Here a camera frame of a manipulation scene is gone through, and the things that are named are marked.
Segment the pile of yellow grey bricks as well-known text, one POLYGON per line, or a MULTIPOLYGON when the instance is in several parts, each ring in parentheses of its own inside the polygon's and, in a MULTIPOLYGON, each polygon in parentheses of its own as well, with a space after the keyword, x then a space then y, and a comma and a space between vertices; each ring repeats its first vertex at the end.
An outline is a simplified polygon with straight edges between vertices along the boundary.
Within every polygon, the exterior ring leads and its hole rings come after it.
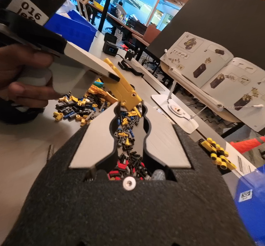
MULTIPOLYGON (((55 106, 55 112, 64 114, 62 120, 75 120, 80 122, 80 126, 84 126, 88 125, 116 101, 117 99, 112 92, 105 88, 102 79, 98 78, 82 97, 74 97, 69 92, 59 98, 55 106)), ((135 144, 133 128, 139 124, 141 107, 142 102, 131 111, 127 111, 126 108, 121 106, 117 120, 118 129, 114 135, 117 138, 117 146, 123 148, 124 152, 132 150, 135 144)))

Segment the pile of black red pins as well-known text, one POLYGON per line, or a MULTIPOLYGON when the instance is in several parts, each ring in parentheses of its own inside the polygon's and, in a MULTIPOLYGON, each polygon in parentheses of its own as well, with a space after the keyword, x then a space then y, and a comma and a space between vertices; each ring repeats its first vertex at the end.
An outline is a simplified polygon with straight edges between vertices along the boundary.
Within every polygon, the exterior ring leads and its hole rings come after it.
POLYGON ((146 168, 141 155, 136 151, 127 151, 118 157, 116 166, 107 176, 112 181, 122 180, 128 176, 139 180, 151 180, 152 174, 146 168))

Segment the black block with yellow beams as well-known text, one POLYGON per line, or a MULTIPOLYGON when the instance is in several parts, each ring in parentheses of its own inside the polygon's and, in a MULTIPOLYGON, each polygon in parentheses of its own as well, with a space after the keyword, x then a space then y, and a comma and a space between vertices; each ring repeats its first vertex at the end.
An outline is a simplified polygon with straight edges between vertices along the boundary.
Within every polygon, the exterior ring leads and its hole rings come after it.
POLYGON ((238 167, 229 160, 229 153, 212 138, 200 139, 197 144, 209 156, 211 163, 222 175, 235 171, 238 167))

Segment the brown tote bag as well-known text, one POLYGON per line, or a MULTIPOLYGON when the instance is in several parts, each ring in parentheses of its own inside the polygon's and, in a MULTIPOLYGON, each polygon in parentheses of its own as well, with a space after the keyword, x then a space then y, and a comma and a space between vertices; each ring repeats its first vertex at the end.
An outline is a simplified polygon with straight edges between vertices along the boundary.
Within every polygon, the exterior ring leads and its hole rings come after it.
POLYGON ((160 34, 160 32, 161 31, 156 28, 155 24, 149 24, 143 35, 143 40, 150 44, 160 34))

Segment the yellow panel brick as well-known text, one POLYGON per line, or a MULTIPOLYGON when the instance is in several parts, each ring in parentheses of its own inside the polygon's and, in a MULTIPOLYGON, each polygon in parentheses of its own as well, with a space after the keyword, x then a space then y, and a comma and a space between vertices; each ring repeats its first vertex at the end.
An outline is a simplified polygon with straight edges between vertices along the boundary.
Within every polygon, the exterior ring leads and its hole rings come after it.
POLYGON ((112 92, 116 99, 118 99, 121 106, 126 108, 127 111, 131 111, 142 101, 142 99, 108 58, 105 58, 104 62, 107 63, 120 78, 120 80, 116 82, 111 78, 102 76, 101 79, 103 80, 104 85, 112 92))

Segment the small black box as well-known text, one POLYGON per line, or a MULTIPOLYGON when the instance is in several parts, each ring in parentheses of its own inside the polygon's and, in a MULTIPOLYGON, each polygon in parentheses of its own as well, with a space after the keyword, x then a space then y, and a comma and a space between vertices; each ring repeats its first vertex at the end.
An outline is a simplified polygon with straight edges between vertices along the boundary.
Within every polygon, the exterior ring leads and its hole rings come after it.
POLYGON ((136 53, 135 53, 134 50, 132 50, 132 49, 128 49, 127 52, 126 52, 126 54, 125 54, 124 59, 125 59, 125 60, 128 60, 128 61, 131 61, 132 58, 134 58, 135 55, 136 55, 136 53))

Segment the white book stand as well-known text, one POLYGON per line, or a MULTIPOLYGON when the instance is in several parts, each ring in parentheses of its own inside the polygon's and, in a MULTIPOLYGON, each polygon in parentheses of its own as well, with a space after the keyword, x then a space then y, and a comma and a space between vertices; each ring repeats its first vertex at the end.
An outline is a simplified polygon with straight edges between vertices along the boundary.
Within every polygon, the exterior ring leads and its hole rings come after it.
MULTIPOLYGON (((242 58, 264 70, 263 25, 264 0, 188 0, 148 50, 160 59, 165 49, 184 32, 189 32, 225 47, 234 58, 242 58)), ((164 71, 170 76, 169 66, 161 62, 161 67, 164 65, 164 71)), ((211 108, 188 85, 173 79, 211 108)))

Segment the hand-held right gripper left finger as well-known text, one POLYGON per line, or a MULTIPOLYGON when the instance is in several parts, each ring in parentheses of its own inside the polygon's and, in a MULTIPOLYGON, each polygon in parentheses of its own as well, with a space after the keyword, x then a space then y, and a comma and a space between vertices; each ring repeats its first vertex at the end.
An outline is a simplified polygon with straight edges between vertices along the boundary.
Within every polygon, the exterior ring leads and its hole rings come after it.
POLYGON ((93 119, 69 165, 70 169, 88 169, 95 175, 98 170, 110 172, 117 164, 118 149, 114 132, 118 128, 120 103, 115 102, 93 119))

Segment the flat black device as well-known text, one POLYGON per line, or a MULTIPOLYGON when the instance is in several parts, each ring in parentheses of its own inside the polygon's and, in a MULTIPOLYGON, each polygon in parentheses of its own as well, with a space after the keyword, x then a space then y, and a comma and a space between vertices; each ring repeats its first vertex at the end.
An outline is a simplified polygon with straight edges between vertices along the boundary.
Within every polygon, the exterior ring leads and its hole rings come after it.
POLYGON ((131 72, 134 76, 139 76, 141 78, 144 77, 144 73, 143 72, 139 72, 137 70, 137 66, 135 66, 129 60, 122 59, 121 62, 118 62, 118 66, 124 71, 131 72))

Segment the grey tube connector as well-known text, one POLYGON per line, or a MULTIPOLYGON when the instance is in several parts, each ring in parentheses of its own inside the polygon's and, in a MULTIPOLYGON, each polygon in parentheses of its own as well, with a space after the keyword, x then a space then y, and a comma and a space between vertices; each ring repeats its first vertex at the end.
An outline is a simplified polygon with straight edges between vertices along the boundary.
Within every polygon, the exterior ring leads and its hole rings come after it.
POLYGON ((48 153, 47 153, 47 159, 46 159, 47 162, 51 160, 53 154, 54 154, 54 145, 51 144, 48 147, 48 153))

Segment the orange cone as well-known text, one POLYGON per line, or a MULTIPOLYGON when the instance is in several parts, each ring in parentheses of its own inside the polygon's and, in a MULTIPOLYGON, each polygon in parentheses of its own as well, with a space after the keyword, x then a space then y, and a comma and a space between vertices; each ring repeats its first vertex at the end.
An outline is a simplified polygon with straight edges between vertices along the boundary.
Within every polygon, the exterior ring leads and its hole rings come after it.
POLYGON ((265 136, 248 139, 240 142, 230 142, 230 145, 239 153, 243 154, 265 143, 265 136))

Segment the black equipment case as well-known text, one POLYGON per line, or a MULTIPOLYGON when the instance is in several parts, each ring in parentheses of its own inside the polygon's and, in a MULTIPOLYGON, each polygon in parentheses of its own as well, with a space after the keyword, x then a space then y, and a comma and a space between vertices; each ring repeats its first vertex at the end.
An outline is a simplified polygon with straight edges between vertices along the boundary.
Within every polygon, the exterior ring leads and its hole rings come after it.
POLYGON ((118 53, 116 42, 117 37, 111 33, 106 32, 104 35, 104 45, 102 51, 107 55, 115 57, 118 53))

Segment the person's left hand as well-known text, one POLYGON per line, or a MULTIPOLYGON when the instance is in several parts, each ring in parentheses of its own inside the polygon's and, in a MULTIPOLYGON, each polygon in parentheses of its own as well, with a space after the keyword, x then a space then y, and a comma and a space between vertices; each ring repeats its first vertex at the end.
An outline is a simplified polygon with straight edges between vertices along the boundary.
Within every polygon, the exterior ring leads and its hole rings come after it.
POLYGON ((24 66, 31 66, 34 69, 47 68, 53 60, 51 54, 21 44, 1 47, 1 98, 29 108, 44 108, 49 100, 60 98, 61 95, 54 91, 51 83, 38 87, 15 81, 24 66))

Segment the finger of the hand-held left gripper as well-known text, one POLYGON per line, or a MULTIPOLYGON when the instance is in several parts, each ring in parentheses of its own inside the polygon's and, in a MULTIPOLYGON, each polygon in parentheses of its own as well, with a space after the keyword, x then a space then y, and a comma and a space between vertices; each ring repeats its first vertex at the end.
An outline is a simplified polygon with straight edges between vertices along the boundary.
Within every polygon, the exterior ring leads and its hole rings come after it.
POLYGON ((67 42, 64 48, 64 54, 71 59, 85 65, 89 70, 100 76, 105 76, 116 82, 120 81, 120 77, 106 62, 83 50, 72 42, 67 42))

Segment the blue storage bin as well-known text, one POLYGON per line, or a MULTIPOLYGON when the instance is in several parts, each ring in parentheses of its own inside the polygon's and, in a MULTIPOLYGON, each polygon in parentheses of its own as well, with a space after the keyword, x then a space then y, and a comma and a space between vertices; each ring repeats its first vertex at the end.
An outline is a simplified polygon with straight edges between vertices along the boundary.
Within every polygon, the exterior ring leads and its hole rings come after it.
POLYGON ((68 17, 55 13, 44 27, 89 52, 97 29, 76 10, 68 17))
POLYGON ((256 245, 265 245, 265 165, 241 177, 234 202, 256 245))

